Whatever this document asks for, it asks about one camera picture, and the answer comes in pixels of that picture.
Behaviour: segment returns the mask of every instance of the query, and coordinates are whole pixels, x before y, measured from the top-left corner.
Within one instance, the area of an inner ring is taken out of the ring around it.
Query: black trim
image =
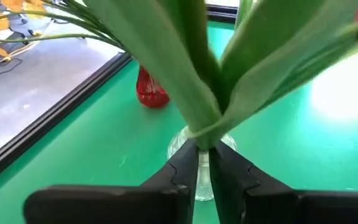
[[[236,22],[237,7],[207,5],[207,8],[209,20],[231,24]]]
[[[132,60],[119,53],[0,148],[0,173]]]

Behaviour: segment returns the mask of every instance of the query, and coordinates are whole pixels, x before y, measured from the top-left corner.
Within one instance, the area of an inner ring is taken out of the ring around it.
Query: gray floor
[[[35,26],[46,25],[37,21]],[[50,34],[81,32],[71,24],[48,29]],[[116,54],[117,49],[97,40],[57,39],[18,55],[22,63],[0,75],[0,147]],[[0,72],[16,63],[0,66]]]

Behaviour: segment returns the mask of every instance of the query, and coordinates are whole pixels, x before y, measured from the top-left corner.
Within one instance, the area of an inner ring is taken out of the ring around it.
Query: red tulip
[[[150,76],[143,66],[139,68],[136,95],[139,101],[149,108],[161,108],[169,102],[169,97],[165,90]]]

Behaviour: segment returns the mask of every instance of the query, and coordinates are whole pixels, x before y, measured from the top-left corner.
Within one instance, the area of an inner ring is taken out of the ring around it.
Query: flower stem
[[[32,41],[39,41],[39,40],[52,40],[52,39],[62,39],[62,38],[70,38],[70,37],[91,38],[91,39],[103,41],[111,45],[117,45],[117,43],[112,43],[113,40],[98,37],[95,35],[88,35],[88,34],[60,34],[60,35],[49,35],[45,37],[34,37],[34,38],[17,39],[17,40],[0,40],[0,42],[2,43],[14,43],[14,42],[25,42],[25,41],[32,42]]]
[[[100,40],[109,43],[111,45],[114,45],[116,47],[122,47],[121,44],[119,44],[119,42],[107,35],[105,35],[104,33],[102,33],[101,31],[99,31],[99,28],[97,26],[95,26],[94,24],[89,23],[88,21],[83,21],[81,19],[76,19],[73,17],[69,17],[69,16],[61,16],[61,15],[56,15],[56,14],[52,14],[52,13],[48,13],[48,12],[39,12],[39,11],[21,11],[21,12],[13,12],[10,10],[5,10],[6,12],[10,12],[10,15],[15,15],[15,14],[33,14],[33,15],[38,15],[38,16],[45,16],[45,17],[50,17],[50,18],[54,18],[54,19],[61,19],[67,22],[70,22],[74,25],[78,25],[88,31],[90,31],[91,33],[94,33],[95,35],[97,35],[98,37],[100,37]],[[3,17],[8,17],[9,15],[3,15],[0,16],[0,19]]]
[[[94,19],[89,12],[83,12],[83,11],[79,11],[73,7],[70,7],[69,5],[66,4],[62,4],[62,3],[54,3],[50,0],[42,0],[46,5],[53,7],[55,9],[59,9],[61,11],[67,12],[73,16],[76,16],[86,22],[89,22],[90,24],[93,24],[95,26],[99,27],[99,23],[96,19]]]

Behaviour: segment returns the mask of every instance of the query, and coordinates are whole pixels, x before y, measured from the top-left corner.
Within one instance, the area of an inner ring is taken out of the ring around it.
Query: green leaf
[[[253,0],[240,0],[239,9],[237,11],[236,23],[234,24],[234,30],[237,30],[237,28],[240,26],[240,23],[247,16],[249,16],[253,4]]]
[[[260,0],[257,3],[221,57],[221,88],[226,95],[226,107],[240,77],[292,38],[325,1]]]
[[[110,38],[112,39],[116,39],[114,34],[106,27],[105,24],[103,24],[103,22],[101,22],[96,16],[94,16],[90,9],[88,9],[85,5],[77,2],[77,0],[65,0],[64,4],[66,5],[66,7],[73,9],[74,11],[77,11],[78,13],[81,14],[81,16],[79,16],[80,18],[82,18],[83,20],[86,21],[90,21],[90,23],[94,24],[96,27],[98,27],[98,29],[105,33],[108,34],[110,36]]]
[[[221,117],[212,91],[199,78],[169,13],[158,1],[84,2],[164,87],[191,131]],[[199,145],[206,147],[208,142],[204,138]]]
[[[55,9],[59,9],[63,12],[67,12],[69,14],[71,14],[72,16],[75,16],[81,20],[84,20],[86,22],[89,22],[90,24],[97,26],[99,29],[103,29],[103,27],[100,27],[100,23],[98,22],[98,20],[94,19],[92,17],[92,14],[87,11],[84,10],[83,8],[87,9],[85,6],[82,6],[80,3],[77,3],[76,1],[65,1],[65,2],[59,2],[59,3],[54,3],[51,0],[42,0],[42,2],[44,4],[46,4],[47,6],[53,7]],[[70,4],[71,2],[74,2],[75,5],[79,4],[82,7],[78,8],[73,4]]]
[[[336,62],[358,53],[358,23],[344,26],[333,32],[331,44],[299,63],[298,66],[277,87],[271,97],[255,112],[264,109],[287,93],[319,75],[323,70]]]
[[[272,97],[286,77],[304,64],[306,59],[338,40],[336,34],[349,25],[349,17],[343,15],[355,15],[358,11],[357,6],[358,0],[324,1],[296,34],[240,77],[223,117],[216,124],[193,133],[193,137],[202,139],[207,136],[219,139],[224,133],[256,113]],[[345,39],[351,43],[356,38],[357,33],[351,32]],[[346,44],[338,48],[339,53],[344,49],[347,49]],[[304,73],[299,74],[314,75],[339,57],[340,54],[335,50],[328,52],[325,58],[315,60],[310,64],[310,68],[306,67]]]
[[[208,47],[206,4],[204,0],[157,0],[178,31],[198,76],[220,102],[220,74],[216,57]]]

